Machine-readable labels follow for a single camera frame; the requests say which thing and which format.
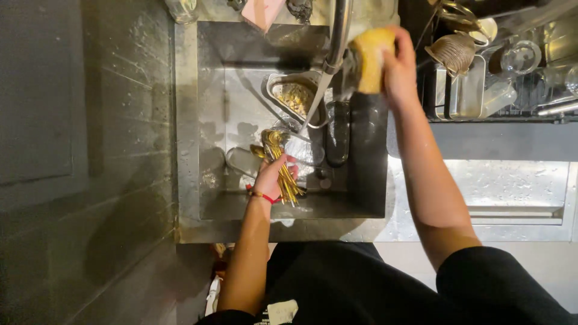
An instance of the faucet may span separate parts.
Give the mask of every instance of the faucet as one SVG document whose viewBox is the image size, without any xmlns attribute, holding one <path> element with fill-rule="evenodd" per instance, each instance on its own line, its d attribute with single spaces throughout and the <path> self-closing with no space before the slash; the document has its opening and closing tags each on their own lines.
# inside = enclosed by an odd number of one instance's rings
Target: faucet
<svg viewBox="0 0 578 325">
<path fill-rule="evenodd" d="M 335 0 L 331 43 L 329 44 L 329 53 L 327 53 L 323 62 L 323 72 L 329 75 L 336 74 L 343 63 L 343 53 L 347 48 L 352 7 L 353 0 Z"/>
</svg>

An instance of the dark wall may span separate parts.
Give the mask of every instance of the dark wall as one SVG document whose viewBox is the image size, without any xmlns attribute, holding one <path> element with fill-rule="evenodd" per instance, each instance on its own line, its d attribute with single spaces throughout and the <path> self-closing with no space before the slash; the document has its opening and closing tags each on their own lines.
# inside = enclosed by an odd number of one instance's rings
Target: dark wall
<svg viewBox="0 0 578 325">
<path fill-rule="evenodd" d="M 103 296 L 147 294 L 117 284 L 171 241 L 173 21 L 162 0 L 81 0 L 81 10 L 90 182 L 0 215 L 2 324 L 86 323 Z"/>
</svg>

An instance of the gray countertop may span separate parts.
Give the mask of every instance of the gray countertop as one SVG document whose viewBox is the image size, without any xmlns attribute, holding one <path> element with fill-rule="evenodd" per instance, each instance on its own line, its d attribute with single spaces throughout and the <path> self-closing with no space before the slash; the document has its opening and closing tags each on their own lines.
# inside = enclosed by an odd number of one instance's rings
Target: gray countertop
<svg viewBox="0 0 578 325">
<path fill-rule="evenodd" d="M 312 24 L 326 24 L 324 6 L 313 13 Z M 199 1 L 200 21 L 240 21 L 229 7 Z M 358 8 L 358 19 L 368 13 Z M 287 9 L 276 23 L 296 24 Z M 242 211 L 223 220 L 204 220 L 195 210 L 199 179 L 189 170 L 198 166 L 198 144 L 184 141 L 199 132 L 197 110 L 197 23 L 175 26 L 177 152 L 179 165 L 179 220 L 176 240 L 234 242 L 240 230 Z M 272 220 L 271 242 L 281 241 L 418 241 L 407 201 L 405 177 L 397 149 L 395 128 L 388 125 L 386 208 L 383 217 L 345 219 Z M 571 241 L 578 238 L 574 227 L 578 162 L 446 160 L 472 215 L 482 241 Z"/>
</svg>

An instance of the metal tray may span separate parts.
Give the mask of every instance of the metal tray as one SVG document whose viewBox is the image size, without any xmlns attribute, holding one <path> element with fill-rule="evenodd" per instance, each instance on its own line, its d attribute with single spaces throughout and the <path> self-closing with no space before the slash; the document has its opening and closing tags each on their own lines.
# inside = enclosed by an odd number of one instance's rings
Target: metal tray
<svg viewBox="0 0 578 325">
<path fill-rule="evenodd" d="M 272 73 L 267 81 L 267 94 L 291 117 L 300 123 L 304 123 L 307 112 L 315 98 L 320 77 L 321 75 L 316 71 L 292 73 L 290 75 Z M 310 128 L 322 128 L 329 122 L 325 103 L 328 99 L 328 93 L 331 91 L 331 89 L 328 89 L 325 92 L 324 98 L 319 103 L 317 111 L 309 123 Z"/>
</svg>

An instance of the sink basin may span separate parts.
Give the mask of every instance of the sink basin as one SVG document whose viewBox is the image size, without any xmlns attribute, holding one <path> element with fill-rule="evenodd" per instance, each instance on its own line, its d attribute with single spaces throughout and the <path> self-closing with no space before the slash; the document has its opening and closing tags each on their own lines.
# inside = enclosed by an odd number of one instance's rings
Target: sink basin
<svg viewBox="0 0 578 325">
<path fill-rule="evenodd" d="M 196 28 L 197 37 L 185 42 L 188 57 L 176 65 L 179 217 L 239 220 L 250 179 L 228 168 L 225 154 L 260 145 L 261 131 L 288 116 L 267 96 L 266 81 L 272 73 L 319 70 L 329 29 L 274 25 L 263 36 L 245 23 L 199 21 L 187 28 Z M 330 88 L 337 89 L 339 80 L 336 75 Z M 330 169 L 330 188 L 321 188 L 313 168 L 303 168 L 299 180 L 307 195 L 296 208 L 276 204 L 273 219 L 384 218 L 386 110 L 380 96 L 361 95 L 351 99 L 350 109 L 349 160 Z M 325 128 L 308 131 L 324 143 Z"/>
</svg>

